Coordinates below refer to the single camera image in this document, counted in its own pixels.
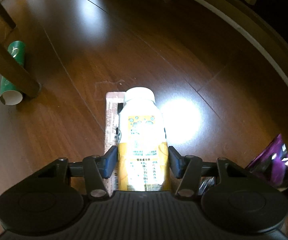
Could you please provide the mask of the yellow white drink bottle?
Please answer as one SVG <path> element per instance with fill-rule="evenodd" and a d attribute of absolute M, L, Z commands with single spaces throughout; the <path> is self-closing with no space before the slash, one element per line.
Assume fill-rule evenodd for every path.
<path fill-rule="evenodd" d="M 119 133 L 119 190 L 170 190 L 164 118 L 150 89 L 134 87 L 126 91 Z"/>

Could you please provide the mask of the purple snack bag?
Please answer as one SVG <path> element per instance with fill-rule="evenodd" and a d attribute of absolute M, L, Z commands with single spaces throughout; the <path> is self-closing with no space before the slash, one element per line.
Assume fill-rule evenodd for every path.
<path fill-rule="evenodd" d="M 245 168 L 217 159 L 217 175 L 204 189 L 207 220 L 234 235 L 256 236 L 282 227 L 288 215 L 288 150 L 277 135 Z"/>

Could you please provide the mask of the pink printed flat packet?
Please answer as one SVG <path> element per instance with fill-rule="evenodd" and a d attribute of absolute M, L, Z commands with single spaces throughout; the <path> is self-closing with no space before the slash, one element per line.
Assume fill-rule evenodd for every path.
<path fill-rule="evenodd" d="M 111 146 L 117 146 L 119 142 L 119 113 L 123 109 L 125 92 L 107 92 L 105 96 L 105 139 L 104 150 L 107 152 Z M 118 164 L 108 179 L 104 179 L 109 196 L 119 189 Z"/>

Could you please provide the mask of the wooden chair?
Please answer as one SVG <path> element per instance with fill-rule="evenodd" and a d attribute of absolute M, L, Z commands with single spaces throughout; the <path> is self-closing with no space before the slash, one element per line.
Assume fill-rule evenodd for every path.
<path fill-rule="evenodd" d="M 11 28 L 16 27 L 16 23 L 7 13 L 0 3 L 0 18 Z M 30 98 L 37 96 L 40 91 L 40 84 L 33 79 L 30 74 L 21 67 L 14 58 L 5 50 L 0 43 L 0 74 L 16 85 L 24 94 Z"/>

